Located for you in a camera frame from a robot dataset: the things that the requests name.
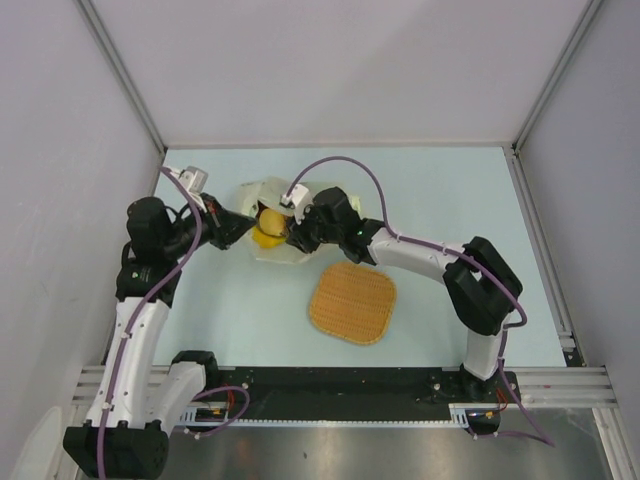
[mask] yellow object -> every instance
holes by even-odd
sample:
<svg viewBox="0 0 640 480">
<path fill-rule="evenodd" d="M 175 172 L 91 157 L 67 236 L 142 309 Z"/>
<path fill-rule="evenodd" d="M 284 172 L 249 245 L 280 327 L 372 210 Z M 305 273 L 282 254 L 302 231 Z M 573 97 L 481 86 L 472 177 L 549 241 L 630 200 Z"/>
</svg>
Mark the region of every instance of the yellow object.
<svg viewBox="0 0 640 480">
<path fill-rule="evenodd" d="M 253 227 L 253 241 L 260 245 L 261 248 L 273 248 L 283 244 L 287 237 L 272 237 L 260 231 L 259 228 Z"/>
<path fill-rule="evenodd" d="M 285 216 L 270 208 L 265 208 L 262 213 L 260 213 L 258 225 L 260 225 L 260 230 L 274 237 L 283 236 L 287 232 Z"/>
<path fill-rule="evenodd" d="M 322 274 L 309 315 L 329 335 L 370 345 L 387 332 L 395 303 L 396 286 L 388 276 L 343 262 Z"/>
</svg>

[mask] white table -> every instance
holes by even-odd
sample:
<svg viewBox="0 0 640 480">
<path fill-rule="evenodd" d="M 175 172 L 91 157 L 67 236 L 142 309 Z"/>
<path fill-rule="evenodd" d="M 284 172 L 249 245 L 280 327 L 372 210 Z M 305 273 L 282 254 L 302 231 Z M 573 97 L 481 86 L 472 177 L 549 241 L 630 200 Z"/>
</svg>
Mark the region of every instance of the white table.
<svg viewBox="0 0 640 480">
<path fill-rule="evenodd" d="M 328 155 L 355 157 L 376 172 L 392 224 L 437 241 L 488 238 L 524 285 L 530 322 L 509 337 L 510 366 L 564 366 L 561 347 L 507 163 L 499 148 L 305 148 L 169 150 L 166 165 L 194 165 L 209 173 L 205 191 L 229 207 L 236 187 L 267 176 L 293 177 Z M 338 182 L 359 195 L 363 210 L 380 218 L 369 177 L 344 162 L 322 165 L 305 180 Z M 165 178 L 156 195 L 179 208 L 184 200 Z M 227 366 L 429 367 L 457 366 L 466 329 L 444 287 L 398 269 L 391 324 L 375 345 L 356 346 L 316 330 L 308 304 L 322 272 L 342 261 L 339 250 L 306 264 L 258 262 L 243 242 L 220 252 L 201 247 L 186 266 L 161 334 L 155 364 L 180 350 L 212 350 Z"/>
</svg>

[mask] woven placemat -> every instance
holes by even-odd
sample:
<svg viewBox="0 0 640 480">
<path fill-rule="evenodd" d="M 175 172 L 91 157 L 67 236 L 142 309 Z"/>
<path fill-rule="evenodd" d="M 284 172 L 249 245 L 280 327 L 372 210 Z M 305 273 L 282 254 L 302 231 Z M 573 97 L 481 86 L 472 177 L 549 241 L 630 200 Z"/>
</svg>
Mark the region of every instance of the woven placemat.
<svg viewBox="0 0 640 480">
<path fill-rule="evenodd" d="M 343 262 L 322 274 L 309 315 L 329 335 L 370 345 L 386 333 L 395 303 L 396 286 L 387 275 Z"/>
</svg>

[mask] white wall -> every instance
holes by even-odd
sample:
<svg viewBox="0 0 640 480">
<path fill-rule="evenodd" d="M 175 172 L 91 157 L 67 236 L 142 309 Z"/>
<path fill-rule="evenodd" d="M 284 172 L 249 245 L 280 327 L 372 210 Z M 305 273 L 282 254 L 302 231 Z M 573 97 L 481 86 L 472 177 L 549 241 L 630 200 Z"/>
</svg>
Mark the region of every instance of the white wall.
<svg viewBox="0 0 640 480">
<path fill-rule="evenodd" d="M 126 207 L 159 163 L 70 0 L 0 4 L 0 478 L 114 318 Z"/>
<path fill-rule="evenodd" d="M 523 162 L 579 339 L 640 453 L 640 2 L 607 2 Z"/>
<path fill-rule="evenodd" d="M 509 142 L 586 3 L 96 1 L 169 146 Z"/>
</svg>

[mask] yellow fruit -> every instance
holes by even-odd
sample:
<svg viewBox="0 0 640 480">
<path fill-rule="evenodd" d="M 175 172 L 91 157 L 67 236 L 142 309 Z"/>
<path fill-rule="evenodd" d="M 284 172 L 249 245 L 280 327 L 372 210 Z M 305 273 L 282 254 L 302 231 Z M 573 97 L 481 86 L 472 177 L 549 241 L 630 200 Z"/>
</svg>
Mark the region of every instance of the yellow fruit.
<svg viewBox="0 0 640 480">
<path fill-rule="evenodd" d="M 253 241 L 260 245 L 260 248 L 273 248 L 283 244 L 286 237 L 271 237 L 265 235 L 258 228 L 253 228 Z"/>
<path fill-rule="evenodd" d="M 286 233 L 286 221 L 284 215 L 270 208 L 266 208 L 260 214 L 258 219 L 260 230 L 267 235 L 273 235 L 274 237 L 280 237 Z"/>
</svg>

